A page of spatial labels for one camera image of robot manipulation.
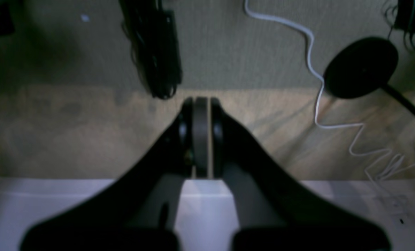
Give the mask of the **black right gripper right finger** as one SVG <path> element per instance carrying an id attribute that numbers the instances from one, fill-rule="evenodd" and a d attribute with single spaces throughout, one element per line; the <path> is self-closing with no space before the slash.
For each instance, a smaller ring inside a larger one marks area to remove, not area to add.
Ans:
<path id="1" fill-rule="evenodd" d="M 320 198 L 286 173 L 212 98 L 213 175 L 239 221 L 233 251 L 390 251 L 376 224 Z"/>

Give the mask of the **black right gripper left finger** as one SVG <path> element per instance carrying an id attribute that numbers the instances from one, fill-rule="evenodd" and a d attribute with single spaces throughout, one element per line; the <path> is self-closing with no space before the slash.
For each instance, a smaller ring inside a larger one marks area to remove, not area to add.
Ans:
<path id="1" fill-rule="evenodd" d="M 193 99 L 120 179 L 80 205 L 31 227 L 21 251 L 179 251 L 173 228 L 192 164 Z"/>

